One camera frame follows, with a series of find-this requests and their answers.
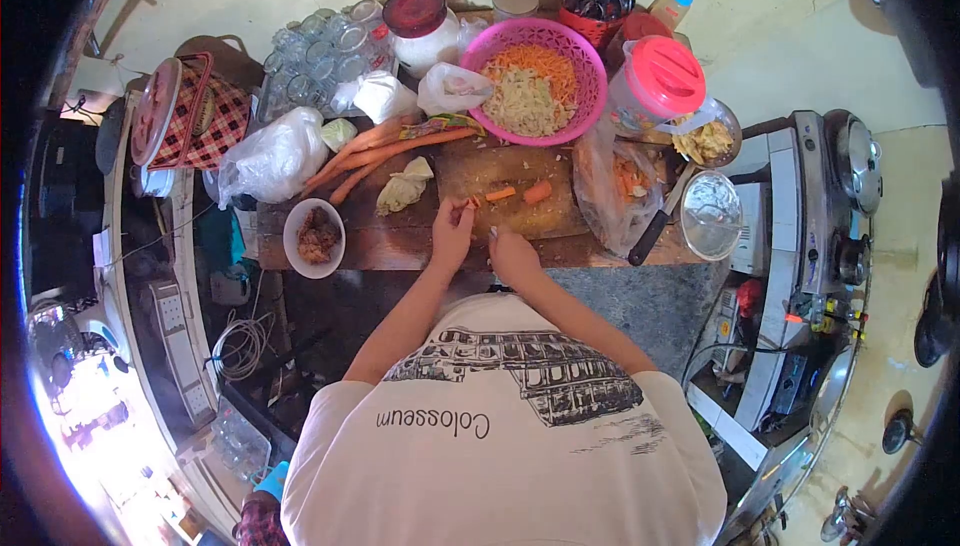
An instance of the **white t-shirt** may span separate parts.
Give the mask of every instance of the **white t-shirt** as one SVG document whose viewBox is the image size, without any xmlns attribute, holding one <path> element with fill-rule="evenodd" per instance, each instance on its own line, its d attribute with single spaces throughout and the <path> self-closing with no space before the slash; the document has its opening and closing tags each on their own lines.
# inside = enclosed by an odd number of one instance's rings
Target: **white t-shirt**
<svg viewBox="0 0 960 546">
<path fill-rule="evenodd" d="M 280 514 L 294 546 L 686 546 L 714 541 L 726 502 L 676 381 L 482 294 L 376 387 L 317 393 Z"/>
</svg>

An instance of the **cooked meat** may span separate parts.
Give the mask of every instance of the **cooked meat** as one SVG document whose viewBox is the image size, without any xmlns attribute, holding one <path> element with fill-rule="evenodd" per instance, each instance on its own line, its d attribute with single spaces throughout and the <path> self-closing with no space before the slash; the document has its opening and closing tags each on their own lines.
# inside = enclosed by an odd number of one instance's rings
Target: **cooked meat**
<svg viewBox="0 0 960 546">
<path fill-rule="evenodd" d="M 309 264 L 328 263 L 339 241 L 340 228 L 330 220 L 327 211 L 317 207 L 296 232 L 296 252 Z"/>
</svg>

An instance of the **person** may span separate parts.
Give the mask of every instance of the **person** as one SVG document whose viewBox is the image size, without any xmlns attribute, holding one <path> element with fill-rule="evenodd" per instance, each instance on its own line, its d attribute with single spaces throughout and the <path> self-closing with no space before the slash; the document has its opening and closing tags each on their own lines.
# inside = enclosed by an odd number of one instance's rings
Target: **person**
<svg viewBox="0 0 960 546">
<path fill-rule="evenodd" d="M 426 269 L 314 397 L 281 500 L 291 544 L 711 544 L 726 491 L 680 385 L 527 240 L 490 233 L 515 293 L 434 323 L 473 226 L 472 203 L 440 204 Z"/>
</svg>

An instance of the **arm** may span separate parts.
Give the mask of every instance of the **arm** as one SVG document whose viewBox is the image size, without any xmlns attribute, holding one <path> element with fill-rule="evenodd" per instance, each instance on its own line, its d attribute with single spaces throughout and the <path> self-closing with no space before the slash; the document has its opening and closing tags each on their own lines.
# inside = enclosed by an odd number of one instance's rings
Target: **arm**
<svg viewBox="0 0 960 546">
<path fill-rule="evenodd" d="M 619 364 L 630 375 L 657 366 L 630 337 L 606 322 L 544 273 L 537 251 L 508 227 L 490 236 L 493 271 L 546 320 L 562 332 Z"/>
<path fill-rule="evenodd" d="M 467 257 L 473 229 L 473 204 L 448 198 L 439 205 L 430 264 L 360 347 L 345 381 L 376 385 L 398 360 L 424 345 L 450 280 Z"/>
</svg>

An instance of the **pink lid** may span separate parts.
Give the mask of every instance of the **pink lid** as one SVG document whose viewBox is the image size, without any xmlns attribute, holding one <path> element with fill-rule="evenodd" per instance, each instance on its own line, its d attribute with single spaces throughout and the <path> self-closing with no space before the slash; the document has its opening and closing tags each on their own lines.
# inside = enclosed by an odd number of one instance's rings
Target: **pink lid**
<svg viewBox="0 0 960 546">
<path fill-rule="evenodd" d="M 704 70 L 690 50 L 666 37 L 651 35 L 633 46 L 630 91 L 650 112 L 674 119 L 700 108 L 707 97 Z"/>
<path fill-rule="evenodd" d="M 136 106 L 130 128 L 129 153 L 133 162 L 146 168 L 157 156 L 174 114 L 184 63 L 168 58 L 153 72 Z"/>
</svg>

